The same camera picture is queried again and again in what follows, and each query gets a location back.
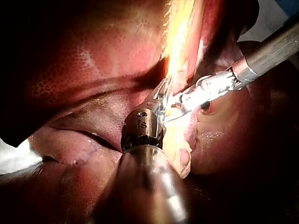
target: metal shaft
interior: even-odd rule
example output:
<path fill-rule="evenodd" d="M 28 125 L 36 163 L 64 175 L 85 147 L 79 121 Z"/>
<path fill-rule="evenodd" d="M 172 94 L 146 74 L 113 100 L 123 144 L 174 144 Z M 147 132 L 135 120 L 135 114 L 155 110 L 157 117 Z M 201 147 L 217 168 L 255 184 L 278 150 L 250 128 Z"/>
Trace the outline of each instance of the metal shaft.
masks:
<path fill-rule="evenodd" d="M 266 38 L 231 67 L 244 87 L 299 51 L 299 17 Z"/>
<path fill-rule="evenodd" d="M 136 146 L 123 154 L 107 196 L 88 224 L 188 224 L 189 201 L 183 180 L 162 150 Z"/>

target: silver metal tube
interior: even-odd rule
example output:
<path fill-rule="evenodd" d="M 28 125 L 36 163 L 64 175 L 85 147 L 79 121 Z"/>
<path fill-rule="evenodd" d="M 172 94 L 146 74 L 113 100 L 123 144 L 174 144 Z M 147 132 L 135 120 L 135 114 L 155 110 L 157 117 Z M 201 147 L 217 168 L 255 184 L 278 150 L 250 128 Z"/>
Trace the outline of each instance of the silver metal tube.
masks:
<path fill-rule="evenodd" d="M 122 156 L 106 199 L 89 224 L 187 224 L 188 202 L 183 181 L 162 150 L 136 146 Z"/>
<path fill-rule="evenodd" d="M 299 18 L 277 30 L 231 69 L 244 87 L 299 51 Z"/>

